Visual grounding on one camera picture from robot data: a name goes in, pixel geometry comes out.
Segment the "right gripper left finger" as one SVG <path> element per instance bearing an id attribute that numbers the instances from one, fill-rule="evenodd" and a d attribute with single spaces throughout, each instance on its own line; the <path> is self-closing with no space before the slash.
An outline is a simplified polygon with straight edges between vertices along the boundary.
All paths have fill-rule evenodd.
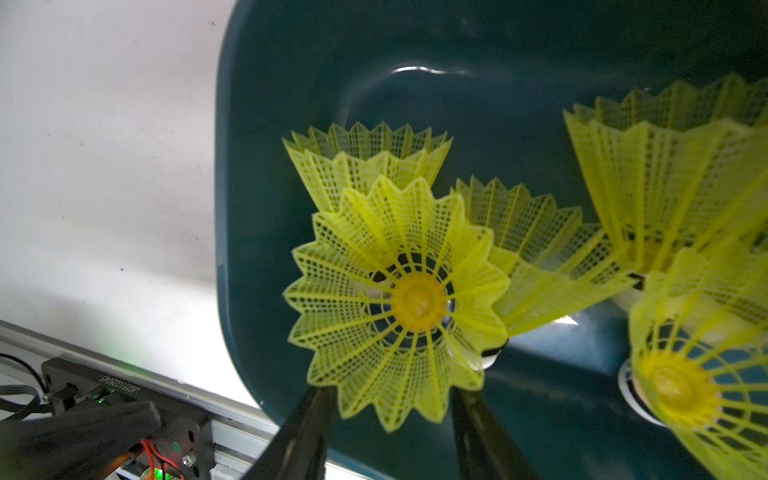
<path id="1" fill-rule="evenodd" d="M 334 421 L 334 390 L 311 387 L 242 479 L 323 480 Z"/>

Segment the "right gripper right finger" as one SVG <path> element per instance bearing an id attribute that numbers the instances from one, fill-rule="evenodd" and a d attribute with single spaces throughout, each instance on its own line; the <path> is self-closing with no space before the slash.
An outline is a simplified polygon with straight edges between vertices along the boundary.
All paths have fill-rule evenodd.
<path id="1" fill-rule="evenodd" d="M 462 479 L 541 479 L 479 391 L 454 389 L 451 408 Z"/>

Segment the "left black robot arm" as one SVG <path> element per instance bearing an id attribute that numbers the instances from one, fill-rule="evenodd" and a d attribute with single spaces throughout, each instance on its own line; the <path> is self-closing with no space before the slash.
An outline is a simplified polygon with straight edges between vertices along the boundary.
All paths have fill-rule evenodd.
<path id="1" fill-rule="evenodd" d="M 104 479 L 162 426 L 149 401 L 1 423 L 3 479 Z"/>

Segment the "yellow shuttlecock pile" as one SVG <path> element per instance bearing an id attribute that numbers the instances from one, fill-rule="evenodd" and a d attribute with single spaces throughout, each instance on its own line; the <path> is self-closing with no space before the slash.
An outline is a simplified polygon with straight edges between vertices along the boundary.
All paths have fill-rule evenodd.
<path id="1" fill-rule="evenodd" d="M 366 193 L 345 189 L 312 226 L 292 252 L 288 340 L 312 352 L 306 380 L 336 389 L 343 418 L 372 408 L 386 432 L 412 413 L 439 423 L 452 389 L 483 387 L 484 354 L 508 339 L 494 306 L 510 280 L 461 195 L 380 177 Z"/>

